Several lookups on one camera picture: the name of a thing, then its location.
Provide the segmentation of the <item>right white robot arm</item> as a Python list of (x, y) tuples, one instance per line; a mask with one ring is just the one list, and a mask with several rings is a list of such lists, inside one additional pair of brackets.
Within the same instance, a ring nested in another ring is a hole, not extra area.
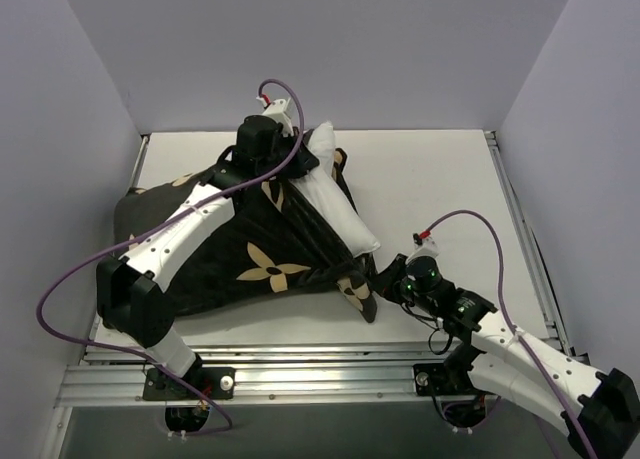
[(562, 432), (583, 458), (622, 458), (638, 437), (639, 395), (627, 374), (605, 373), (509, 326), (494, 303), (444, 278), (434, 258), (398, 255), (373, 288), (440, 320), (459, 340), (443, 369), (453, 390), (512, 402)]

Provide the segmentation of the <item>black floral pillowcase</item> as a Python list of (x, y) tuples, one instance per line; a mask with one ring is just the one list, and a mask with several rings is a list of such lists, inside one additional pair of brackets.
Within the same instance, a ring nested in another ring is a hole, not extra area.
[(262, 296), (337, 288), (371, 323), (377, 302), (369, 251), (350, 252), (289, 180), (236, 193), (235, 215), (213, 231), (170, 279), (165, 296), (191, 316)]

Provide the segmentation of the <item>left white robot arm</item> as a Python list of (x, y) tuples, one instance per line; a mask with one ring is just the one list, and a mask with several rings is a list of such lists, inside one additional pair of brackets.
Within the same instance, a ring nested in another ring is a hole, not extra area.
[(236, 213), (245, 188), (272, 177), (298, 179), (320, 161), (308, 134), (262, 115), (247, 117), (236, 141), (195, 180), (163, 229), (137, 241), (96, 268), (97, 312), (109, 329), (132, 338), (150, 362), (164, 367), (165, 384), (179, 398), (202, 384), (202, 361), (174, 327), (175, 308), (166, 291), (189, 257)]

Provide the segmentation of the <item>white pillow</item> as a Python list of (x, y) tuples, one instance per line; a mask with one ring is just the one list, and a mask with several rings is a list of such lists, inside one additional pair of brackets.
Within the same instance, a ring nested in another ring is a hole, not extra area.
[(306, 146), (319, 160), (319, 165), (304, 177), (292, 180), (292, 184), (329, 224), (354, 257), (373, 253), (380, 247), (380, 242), (331, 176), (330, 169), (337, 151), (333, 124), (325, 121), (318, 125), (311, 132)]

